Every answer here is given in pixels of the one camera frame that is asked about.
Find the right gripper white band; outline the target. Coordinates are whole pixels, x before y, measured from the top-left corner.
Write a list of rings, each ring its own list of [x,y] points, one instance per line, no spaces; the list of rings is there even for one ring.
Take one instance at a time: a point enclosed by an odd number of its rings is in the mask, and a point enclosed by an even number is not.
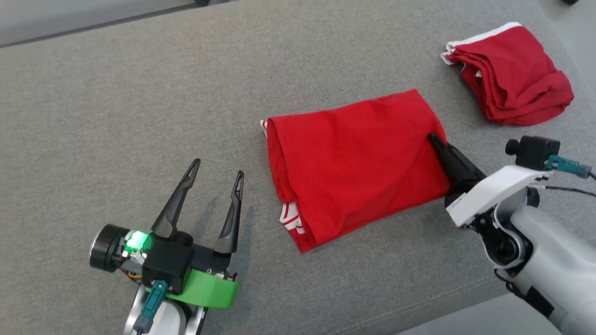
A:
[[[475,215],[493,208],[502,200],[532,184],[534,180],[553,174],[552,170],[533,170],[508,165],[486,177],[449,142],[445,142],[436,134],[430,134],[428,140],[450,182],[448,193],[463,193],[446,208],[458,228],[470,224]]]

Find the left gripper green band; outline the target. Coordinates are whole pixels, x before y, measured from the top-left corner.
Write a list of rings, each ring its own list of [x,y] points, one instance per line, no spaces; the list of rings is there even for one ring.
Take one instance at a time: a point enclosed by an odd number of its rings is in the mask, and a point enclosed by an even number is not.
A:
[[[177,232],[177,220],[187,192],[195,182],[200,159],[194,159],[174,189],[166,205],[151,227],[151,233],[170,238]],[[240,233],[240,214],[244,189],[244,172],[239,170],[230,194],[230,207],[214,248],[192,246],[194,252],[191,272],[179,295],[168,293],[166,298],[194,307],[228,309],[239,287],[237,273],[230,274],[232,253],[237,251]]]

